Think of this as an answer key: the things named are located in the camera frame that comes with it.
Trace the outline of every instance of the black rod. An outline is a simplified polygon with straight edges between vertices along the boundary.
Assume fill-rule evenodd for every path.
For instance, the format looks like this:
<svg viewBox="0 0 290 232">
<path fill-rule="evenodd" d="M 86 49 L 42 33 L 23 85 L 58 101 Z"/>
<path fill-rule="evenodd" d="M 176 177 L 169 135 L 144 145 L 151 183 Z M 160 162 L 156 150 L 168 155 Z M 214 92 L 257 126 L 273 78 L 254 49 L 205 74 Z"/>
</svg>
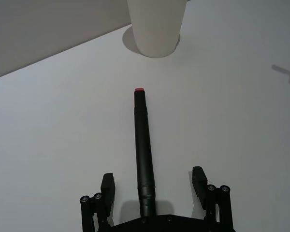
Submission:
<svg viewBox="0 0 290 232">
<path fill-rule="evenodd" d="M 220 223 L 227 228 L 233 229 L 230 188 L 226 185 L 220 187 L 219 213 Z"/>
<path fill-rule="evenodd" d="M 155 179 L 149 139 L 147 107 L 143 88 L 134 91 L 134 126 L 137 186 L 141 217 L 156 215 Z"/>
<path fill-rule="evenodd" d="M 82 212 L 83 232 L 95 232 L 95 225 L 91 213 L 90 198 L 84 196 L 80 199 Z"/>
</svg>

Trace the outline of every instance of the bolt head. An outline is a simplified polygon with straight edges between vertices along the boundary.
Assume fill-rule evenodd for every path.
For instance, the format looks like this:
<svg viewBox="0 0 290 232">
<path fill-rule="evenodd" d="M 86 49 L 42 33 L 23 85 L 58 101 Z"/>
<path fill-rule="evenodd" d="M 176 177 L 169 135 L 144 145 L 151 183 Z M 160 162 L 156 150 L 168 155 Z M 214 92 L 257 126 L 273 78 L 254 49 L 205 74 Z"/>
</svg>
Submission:
<svg viewBox="0 0 290 232">
<path fill-rule="evenodd" d="M 207 188 L 210 191 L 214 191 L 216 187 L 214 185 L 208 185 Z"/>
<path fill-rule="evenodd" d="M 89 197 L 88 196 L 82 197 L 82 199 L 81 199 L 82 202 L 86 202 L 88 200 L 89 200 Z"/>
<path fill-rule="evenodd" d="M 171 221 L 173 220 L 173 217 L 172 217 L 172 216 L 168 216 L 168 217 L 166 218 L 166 220 L 167 220 L 168 222 L 171 222 Z"/>
<path fill-rule="evenodd" d="M 95 195 L 95 199 L 97 199 L 97 200 L 100 199 L 101 197 L 102 197 L 102 195 L 100 193 Z"/>
<path fill-rule="evenodd" d="M 224 192 L 229 192 L 230 191 L 230 188 L 228 186 L 226 186 L 226 185 L 221 186 L 221 189 Z"/>
</svg>

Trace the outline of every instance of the white tabletop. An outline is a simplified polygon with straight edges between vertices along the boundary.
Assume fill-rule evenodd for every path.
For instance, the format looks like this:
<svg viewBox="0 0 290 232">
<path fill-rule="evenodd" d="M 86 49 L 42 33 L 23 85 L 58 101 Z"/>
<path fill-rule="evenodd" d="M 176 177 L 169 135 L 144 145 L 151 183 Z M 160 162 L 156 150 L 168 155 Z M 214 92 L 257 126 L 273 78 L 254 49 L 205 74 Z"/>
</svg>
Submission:
<svg viewBox="0 0 290 232">
<path fill-rule="evenodd" d="M 139 216 L 135 87 L 160 214 L 204 216 L 189 183 L 202 166 L 231 187 L 237 231 L 290 230 L 290 83 L 274 70 L 290 71 L 290 1 L 279 2 L 193 0 L 168 57 L 128 50 L 125 27 L 0 78 L 0 232 L 81 231 L 79 198 L 107 172 L 114 223 Z"/>
</svg>

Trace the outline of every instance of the gray wall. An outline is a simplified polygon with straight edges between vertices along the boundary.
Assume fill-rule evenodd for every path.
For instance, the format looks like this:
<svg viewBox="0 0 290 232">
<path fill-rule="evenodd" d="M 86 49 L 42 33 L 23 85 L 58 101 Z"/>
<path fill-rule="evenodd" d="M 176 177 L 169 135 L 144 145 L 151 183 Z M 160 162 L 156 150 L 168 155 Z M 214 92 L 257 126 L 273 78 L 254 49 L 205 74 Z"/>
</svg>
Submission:
<svg viewBox="0 0 290 232">
<path fill-rule="evenodd" d="M 129 23 L 126 0 L 0 0 L 0 76 Z"/>
</svg>

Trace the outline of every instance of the paper cup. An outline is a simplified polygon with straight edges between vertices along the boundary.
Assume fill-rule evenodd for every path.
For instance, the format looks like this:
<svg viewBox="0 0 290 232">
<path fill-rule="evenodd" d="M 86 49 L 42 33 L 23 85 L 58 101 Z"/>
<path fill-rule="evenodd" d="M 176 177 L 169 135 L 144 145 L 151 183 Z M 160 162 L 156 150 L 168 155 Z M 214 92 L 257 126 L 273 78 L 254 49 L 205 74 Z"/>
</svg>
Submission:
<svg viewBox="0 0 290 232">
<path fill-rule="evenodd" d="M 128 0 L 134 39 L 139 51 L 152 58 L 176 48 L 187 0 Z"/>
</svg>

